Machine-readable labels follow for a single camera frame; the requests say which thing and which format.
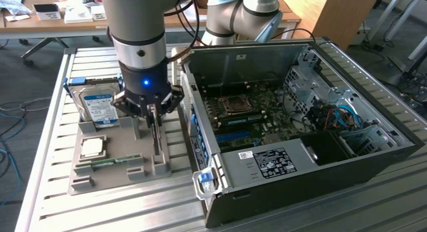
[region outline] motherboard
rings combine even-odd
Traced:
[[[221,152],[288,140],[300,131],[279,101],[279,85],[268,82],[202,91],[204,107]]]

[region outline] slotted aluminum surface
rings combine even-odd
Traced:
[[[425,121],[333,45],[324,44],[321,48],[427,142]],[[61,90],[61,76],[116,75],[120,71],[116,59],[112,47],[77,49],[74,54],[64,56],[16,231],[417,231],[427,227],[424,146],[368,183],[216,229],[205,229],[176,112],[166,115],[164,123],[172,176],[66,195],[78,114]],[[323,70],[323,74],[336,86],[343,85],[332,71]]]

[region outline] warning label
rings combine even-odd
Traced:
[[[116,108],[110,105],[110,94],[89,95],[84,97],[85,106],[96,124],[114,123],[118,119]]]
[[[285,175],[296,171],[284,148],[276,148],[260,153],[253,153],[255,161],[265,179]]]

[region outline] screw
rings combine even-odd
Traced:
[[[144,50],[140,49],[140,50],[136,52],[136,54],[137,54],[138,57],[142,57],[142,56],[145,55],[145,52],[144,52]]]

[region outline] wooden cabinet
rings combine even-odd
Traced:
[[[284,0],[301,18],[297,28],[309,30],[315,37],[328,37],[347,49],[376,0]],[[295,31],[293,38],[307,38]]]

